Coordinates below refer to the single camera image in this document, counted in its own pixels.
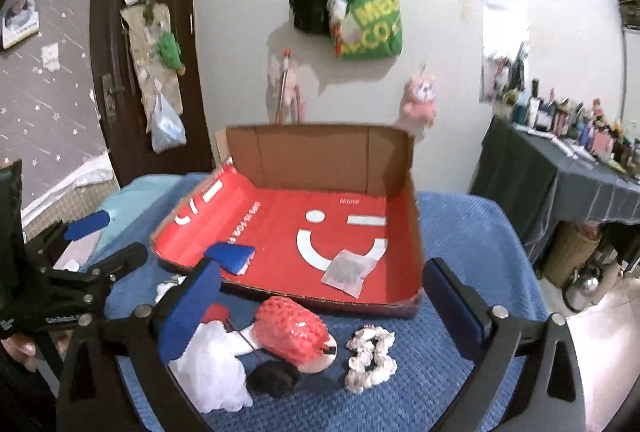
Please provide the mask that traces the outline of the person's left hand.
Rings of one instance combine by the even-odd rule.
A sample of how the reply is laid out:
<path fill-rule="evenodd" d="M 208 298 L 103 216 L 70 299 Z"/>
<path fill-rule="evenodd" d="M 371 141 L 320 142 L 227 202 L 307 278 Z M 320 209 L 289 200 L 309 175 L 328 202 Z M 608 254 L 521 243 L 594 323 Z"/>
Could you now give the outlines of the person's left hand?
<path fill-rule="evenodd" d="M 56 349 L 61 355 L 64 355 L 70 346 L 72 333 L 70 331 L 62 331 L 56 334 Z M 37 370 L 37 347 L 35 342 L 24 336 L 24 334 L 14 334 L 14 336 L 1 341 L 6 352 L 14 360 L 21 363 L 28 371 L 35 372 Z"/>

